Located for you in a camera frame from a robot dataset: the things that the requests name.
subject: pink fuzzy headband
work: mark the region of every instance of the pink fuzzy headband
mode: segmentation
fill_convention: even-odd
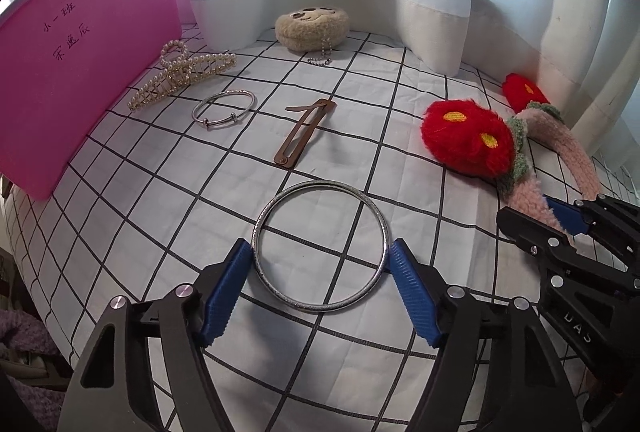
[[[562,231],[527,163],[523,145],[529,136],[557,152],[588,200],[600,193],[591,159],[538,86],[511,74],[502,90],[517,113],[512,118],[504,121],[472,100],[434,102],[422,122],[422,140],[453,170],[494,178],[511,208]]]

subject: green knit leaf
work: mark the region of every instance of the green knit leaf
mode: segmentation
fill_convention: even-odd
[[[553,116],[558,122],[564,123],[560,111],[551,104],[541,104],[540,102],[529,102],[527,108],[538,108],[546,112],[549,116]]]
[[[518,152],[513,160],[513,169],[511,169],[511,176],[513,177],[514,184],[520,181],[527,171],[529,171],[527,158],[522,152]]]
[[[513,176],[511,175],[511,172],[507,172],[506,174],[498,177],[498,179],[496,180],[496,186],[498,187],[498,193],[500,194],[500,197],[506,199],[513,190],[514,186]]]
[[[515,117],[508,118],[505,123],[513,136],[513,148],[517,154],[522,151],[524,140],[527,137],[527,125],[521,119]]]

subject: blue gripper pad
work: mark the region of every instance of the blue gripper pad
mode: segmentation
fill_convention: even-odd
[[[226,324],[236,307],[240,291],[249,274],[253,256],[249,243],[242,240],[241,246],[226,266],[216,288],[205,302],[204,322],[199,336],[203,346],[210,346],[214,339],[225,332]]]
[[[425,338],[431,347],[437,348],[442,332],[436,319],[436,304],[429,296],[399,239],[391,245],[389,269],[396,281],[404,307],[414,324],[415,332]]]
[[[589,225],[582,220],[580,210],[555,197],[545,196],[546,204],[556,216],[560,225],[571,235],[586,234]]]

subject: red flower plush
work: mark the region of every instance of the red flower plush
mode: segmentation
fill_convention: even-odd
[[[540,104],[549,103],[549,100],[536,84],[516,73],[507,75],[502,84],[502,92],[516,113],[525,110],[529,102],[540,102]]]
[[[453,170],[495,178],[511,169],[515,150],[509,127],[473,100],[432,103],[421,132],[435,158]]]

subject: metal bracelet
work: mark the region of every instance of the metal bracelet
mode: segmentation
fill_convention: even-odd
[[[278,289],[269,281],[269,279],[267,279],[264,273],[264,269],[262,268],[262,265],[261,265],[262,257],[260,256],[260,249],[258,248],[258,238],[260,236],[260,231],[262,230],[262,227],[264,226],[264,223],[266,222],[267,217],[269,216],[271,211],[274,209],[274,207],[277,204],[281,203],[284,199],[292,195],[293,193],[300,192],[301,190],[311,190],[311,189],[317,189],[317,188],[338,190],[340,192],[347,193],[361,200],[373,212],[373,215],[375,216],[376,220],[378,221],[378,225],[380,226],[380,233],[382,234],[382,255],[380,256],[380,264],[378,265],[378,268],[374,272],[371,279],[357,293],[354,293],[353,295],[343,300],[339,300],[331,304],[309,304],[306,302],[301,302],[299,300],[294,300],[293,298],[290,298],[285,294],[281,293],[280,291],[278,291]],[[369,199],[366,195],[364,195],[358,189],[355,189],[344,183],[338,183],[337,181],[327,181],[327,180],[306,181],[303,183],[298,183],[297,185],[293,185],[287,188],[286,190],[283,190],[281,193],[275,196],[271,201],[269,201],[269,203],[264,207],[264,209],[258,216],[257,221],[255,221],[254,232],[251,237],[251,246],[254,249],[255,269],[258,273],[258,277],[260,277],[260,280],[264,283],[267,289],[269,289],[271,293],[273,293],[277,298],[282,300],[285,304],[295,309],[311,312],[311,313],[325,313],[328,311],[336,311],[338,309],[342,309],[347,306],[350,306],[351,304],[357,302],[362,297],[364,297],[364,295],[366,295],[376,285],[376,282],[378,282],[380,276],[382,275],[383,270],[385,269],[386,256],[388,254],[389,245],[390,245],[389,230],[386,225],[385,218],[383,217],[378,207],[373,203],[373,201],[371,201],[371,199]]]
[[[209,106],[212,100],[216,100],[218,98],[221,98],[222,96],[235,96],[237,94],[240,94],[242,96],[248,96],[249,98],[251,98],[251,102],[249,103],[249,105],[240,114],[236,114],[232,112],[229,116],[227,116],[223,120],[213,120],[212,122],[210,122],[207,118],[203,118],[202,120],[199,118],[199,116],[204,112],[205,108]],[[251,91],[244,91],[242,89],[235,89],[233,91],[222,91],[222,92],[219,92],[218,94],[214,94],[213,96],[209,96],[208,98],[205,98],[198,105],[196,105],[193,108],[193,112],[191,113],[191,118],[198,125],[206,129],[209,129],[213,126],[224,125],[225,123],[229,123],[229,122],[237,123],[240,118],[242,118],[246,113],[248,113],[251,110],[251,108],[254,106],[255,101],[256,101],[255,94],[253,94]]]

